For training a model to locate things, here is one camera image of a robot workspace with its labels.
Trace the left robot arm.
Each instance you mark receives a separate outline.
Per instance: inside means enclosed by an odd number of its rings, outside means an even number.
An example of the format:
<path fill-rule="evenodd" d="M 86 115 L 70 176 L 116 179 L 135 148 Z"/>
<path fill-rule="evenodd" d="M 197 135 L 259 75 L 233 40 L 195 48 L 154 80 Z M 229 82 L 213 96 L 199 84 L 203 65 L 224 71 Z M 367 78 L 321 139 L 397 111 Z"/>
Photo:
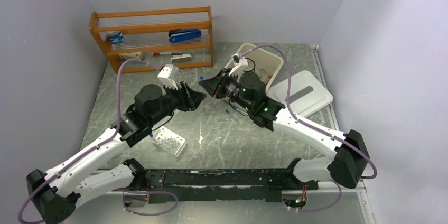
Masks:
<path fill-rule="evenodd" d="M 156 123 L 175 110 L 194 111 L 205 98 L 206 94 L 192 90 L 185 82 L 176 89 L 145 85 L 126 112 L 90 145 L 52 169 L 30 172 L 26 177 L 27 201 L 34 204 L 42 222 L 61 223 L 76 208 L 109 191 L 144 189 L 147 171 L 134 158 L 108 172 L 92 173 L 146 138 Z"/>

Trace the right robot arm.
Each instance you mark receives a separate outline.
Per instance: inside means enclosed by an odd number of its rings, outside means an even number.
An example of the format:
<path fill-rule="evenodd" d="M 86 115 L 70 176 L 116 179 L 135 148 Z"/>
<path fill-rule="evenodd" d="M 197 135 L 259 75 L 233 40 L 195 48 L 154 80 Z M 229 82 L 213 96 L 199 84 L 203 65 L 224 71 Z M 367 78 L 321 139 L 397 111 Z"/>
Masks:
<path fill-rule="evenodd" d="M 299 139 L 324 154 L 322 158 L 297 161 L 285 175 L 285 183 L 298 189 L 304 182 L 333 180 L 354 189 L 363 179 L 369 154 L 360 132 L 347 133 L 330 129 L 291 113 L 281 102 L 266 95 L 266 85 L 253 72 L 241 77 L 222 69 L 216 76 L 201 80 L 199 85 L 213 98 L 228 98 L 246 110 L 261 128 Z"/>

